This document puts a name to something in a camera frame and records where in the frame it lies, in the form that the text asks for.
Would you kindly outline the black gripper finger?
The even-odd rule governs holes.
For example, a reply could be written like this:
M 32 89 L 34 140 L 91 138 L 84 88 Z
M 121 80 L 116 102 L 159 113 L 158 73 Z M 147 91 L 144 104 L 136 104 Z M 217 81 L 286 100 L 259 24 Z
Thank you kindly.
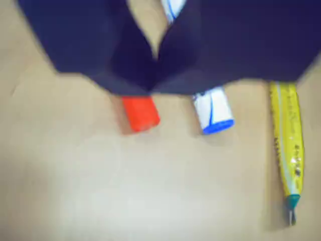
M 160 45 L 152 91 L 296 82 L 319 53 L 320 1 L 187 1 Z
M 60 73 L 79 73 L 119 95 L 148 95 L 156 61 L 126 1 L 18 1 Z

